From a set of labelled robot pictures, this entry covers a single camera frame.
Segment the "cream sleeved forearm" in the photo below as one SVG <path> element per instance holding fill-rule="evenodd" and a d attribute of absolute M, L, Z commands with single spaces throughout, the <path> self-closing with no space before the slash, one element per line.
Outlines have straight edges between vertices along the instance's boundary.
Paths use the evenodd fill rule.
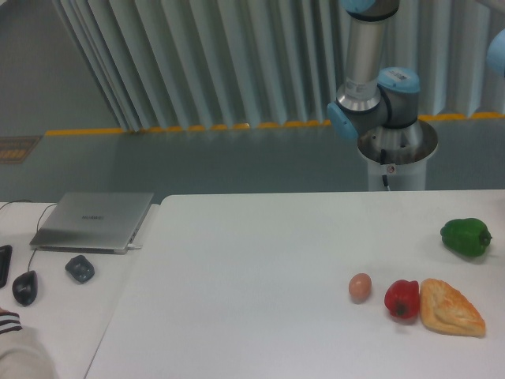
<path fill-rule="evenodd" d="M 51 357 L 18 313 L 1 309 L 1 378 L 56 378 Z"/>

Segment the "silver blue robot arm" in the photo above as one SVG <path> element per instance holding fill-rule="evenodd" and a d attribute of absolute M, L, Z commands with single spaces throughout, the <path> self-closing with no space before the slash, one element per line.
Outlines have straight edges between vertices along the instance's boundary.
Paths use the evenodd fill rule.
<path fill-rule="evenodd" d="M 487 100 L 485 72 L 504 78 L 504 33 L 491 36 L 502 1 L 342 1 L 350 18 L 345 74 L 331 124 L 355 139 L 379 125 L 410 124 L 418 115 L 470 116 Z"/>

